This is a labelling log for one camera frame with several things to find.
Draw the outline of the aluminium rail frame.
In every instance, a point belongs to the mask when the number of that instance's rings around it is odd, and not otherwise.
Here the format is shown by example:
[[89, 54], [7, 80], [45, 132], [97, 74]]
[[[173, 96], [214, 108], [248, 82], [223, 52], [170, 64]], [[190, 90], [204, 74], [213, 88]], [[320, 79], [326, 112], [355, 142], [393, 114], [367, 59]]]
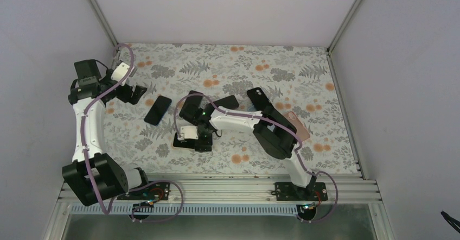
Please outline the aluminium rail frame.
[[[177, 183], [187, 204], [273, 204], [271, 194], [277, 182], [287, 182], [286, 174], [149, 174], [155, 180]], [[375, 180], [364, 180], [358, 174], [334, 174], [336, 186], [321, 174], [317, 180], [326, 185], [328, 204], [380, 203], [382, 197]]]

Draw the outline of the pink phone case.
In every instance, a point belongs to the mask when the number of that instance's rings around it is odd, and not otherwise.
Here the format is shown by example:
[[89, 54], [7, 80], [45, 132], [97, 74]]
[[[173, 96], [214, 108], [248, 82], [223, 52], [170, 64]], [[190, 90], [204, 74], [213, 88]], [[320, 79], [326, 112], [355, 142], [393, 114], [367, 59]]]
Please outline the pink phone case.
[[310, 138], [308, 129], [293, 111], [286, 112], [283, 116], [297, 129], [296, 134], [302, 142]]

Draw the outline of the black phone case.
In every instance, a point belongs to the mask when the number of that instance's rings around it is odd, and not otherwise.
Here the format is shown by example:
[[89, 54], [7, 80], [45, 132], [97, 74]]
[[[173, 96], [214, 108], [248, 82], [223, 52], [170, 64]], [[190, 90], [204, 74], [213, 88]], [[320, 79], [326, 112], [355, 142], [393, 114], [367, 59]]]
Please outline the black phone case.
[[261, 87], [252, 88], [248, 90], [246, 94], [257, 111], [263, 111], [267, 107], [273, 107]]

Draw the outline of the black object at corner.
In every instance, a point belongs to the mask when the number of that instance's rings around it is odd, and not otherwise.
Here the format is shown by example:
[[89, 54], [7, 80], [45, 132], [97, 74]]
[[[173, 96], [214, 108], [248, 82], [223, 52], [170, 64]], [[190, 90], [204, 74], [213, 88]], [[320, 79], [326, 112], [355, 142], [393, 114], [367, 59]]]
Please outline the black object at corner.
[[460, 233], [460, 223], [459, 223], [459, 220], [453, 218], [452, 216], [450, 216], [448, 213], [446, 213], [445, 211], [441, 211], [440, 212], [441, 216], [444, 218], [444, 220], [455, 230], [457, 231], [458, 233]]

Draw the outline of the phone from blue case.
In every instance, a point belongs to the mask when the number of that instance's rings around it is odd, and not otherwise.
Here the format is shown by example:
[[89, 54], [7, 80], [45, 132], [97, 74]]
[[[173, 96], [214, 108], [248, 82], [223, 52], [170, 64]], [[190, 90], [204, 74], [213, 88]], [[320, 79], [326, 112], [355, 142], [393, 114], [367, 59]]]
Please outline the phone from blue case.
[[193, 90], [191, 90], [189, 94], [192, 94], [193, 96], [186, 99], [182, 110], [187, 116], [193, 117], [199, 110], [203, 97], [200, 92]]

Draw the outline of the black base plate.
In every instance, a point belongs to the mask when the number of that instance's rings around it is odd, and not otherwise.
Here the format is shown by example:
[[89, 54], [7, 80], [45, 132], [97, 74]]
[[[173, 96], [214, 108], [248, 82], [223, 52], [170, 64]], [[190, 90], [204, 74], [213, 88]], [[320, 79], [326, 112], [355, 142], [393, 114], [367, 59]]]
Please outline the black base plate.
[[291, 182], [276, 182], [271, 195], [277, 201], [327, 201], [328, 191], [325, 183], [315, 182], [307, 187], [295, 186]]
[[118, 196], [117, 200], [162, 201], [168, 200], [169, 192], [169, 182], [157, 182], [140, 191]]

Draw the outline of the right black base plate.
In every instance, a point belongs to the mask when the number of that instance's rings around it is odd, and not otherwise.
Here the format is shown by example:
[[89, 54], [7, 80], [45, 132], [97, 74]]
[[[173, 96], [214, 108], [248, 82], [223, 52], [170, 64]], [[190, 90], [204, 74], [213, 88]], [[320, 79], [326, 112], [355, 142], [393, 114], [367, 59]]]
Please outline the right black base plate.
[[325, 183], [315, 182], [307, 187], [295, 186], [291, 182], [276, 182], [271, 195], [277, 201], [327, 201], [328, 191]]

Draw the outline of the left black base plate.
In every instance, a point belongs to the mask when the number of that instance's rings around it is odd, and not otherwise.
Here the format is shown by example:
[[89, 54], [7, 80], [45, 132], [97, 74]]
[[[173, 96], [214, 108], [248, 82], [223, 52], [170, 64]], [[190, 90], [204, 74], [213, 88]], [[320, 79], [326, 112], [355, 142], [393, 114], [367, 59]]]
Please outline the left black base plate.
[[162, 201], [168, 200], [169, 192], [169, 182], [157, 182], [140, 191], [118, 196], [117, 200]]

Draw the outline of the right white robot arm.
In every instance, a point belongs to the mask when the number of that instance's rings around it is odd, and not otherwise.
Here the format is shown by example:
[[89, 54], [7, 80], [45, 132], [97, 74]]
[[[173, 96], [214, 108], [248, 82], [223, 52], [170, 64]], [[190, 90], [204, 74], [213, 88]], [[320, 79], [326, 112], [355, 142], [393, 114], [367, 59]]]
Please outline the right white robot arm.
[[265, 153], [281, 160], [294, 185], [295, 196], [308, 200], [315, 192], [316, 175], [298, 155], [302, 140], [296, 127], [270, 103], [261, 111], [239, 111], [238, 107], [234, 96], [213, 101], [203, 93], [191, 91], [174, 108], [174, 142], [179, 148], [209, 152], [213, 135], [219, 130], [252, 134]]

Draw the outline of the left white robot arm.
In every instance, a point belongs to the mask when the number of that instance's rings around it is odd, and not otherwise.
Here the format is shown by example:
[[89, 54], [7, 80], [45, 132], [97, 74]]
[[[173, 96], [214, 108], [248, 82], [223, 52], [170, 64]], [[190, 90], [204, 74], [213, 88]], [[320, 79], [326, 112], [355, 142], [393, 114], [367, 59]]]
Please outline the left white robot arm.
[[133, 68], [120, 62], [102, 76], [95, 59], [74, 64], [77, 78], [68, 101], [76, 118], [76, 144], [72, 162], [62, 168], [64, 181], [85, 206], [130, 193], [146, 198], [151, 184], [139, 167], [123, 167], [106, 152], [104, 118], [106, 104], [113, 98], [132, 103], [138, 86], [126, 84]]

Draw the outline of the black phone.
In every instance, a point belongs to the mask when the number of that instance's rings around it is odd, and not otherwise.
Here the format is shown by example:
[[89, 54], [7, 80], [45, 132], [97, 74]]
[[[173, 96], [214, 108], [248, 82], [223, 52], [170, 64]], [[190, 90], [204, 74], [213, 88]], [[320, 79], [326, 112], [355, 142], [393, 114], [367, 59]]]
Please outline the black phone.
[[165, 96], [158, 96], [153, 106], [144, 117], [144, 122], [154, 126], [159, 125], [171, 104], [172, 100], [170, 98]]
[[172, 142], [172, 146], [174, 148], [181, 148], [181, 149], [195, 149], [196, 139], [184, 139], [179, 140], [178, 134], [176, 133], [174, 136], [174, 140]]

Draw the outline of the floral patterned mat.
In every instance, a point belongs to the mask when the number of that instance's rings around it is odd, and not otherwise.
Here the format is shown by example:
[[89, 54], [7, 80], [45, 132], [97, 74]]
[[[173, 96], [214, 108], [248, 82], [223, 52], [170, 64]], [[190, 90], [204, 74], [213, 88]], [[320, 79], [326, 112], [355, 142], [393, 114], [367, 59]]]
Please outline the floral patterned mat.
[[[293, 111], [310, 133], [300, 154], [308, 168], [356, 174], [356, 159], [321, 47], [132, 43], [136, 72], [130, 85], [148, 90], [136, 105], [111, 100], [104, 118], [106, 152], [120, 165], [147, 173], [285, 174], [247, 133], [223, 131], [212, 151], [172, 146], [173, 113], [191, 90], [214, 100], [235, 95], [241, 110], [251, 106], [246, 92], [261, 87], [280, 112]], [[144, 122], [158, 96], [172, 100], [159, 125]]]

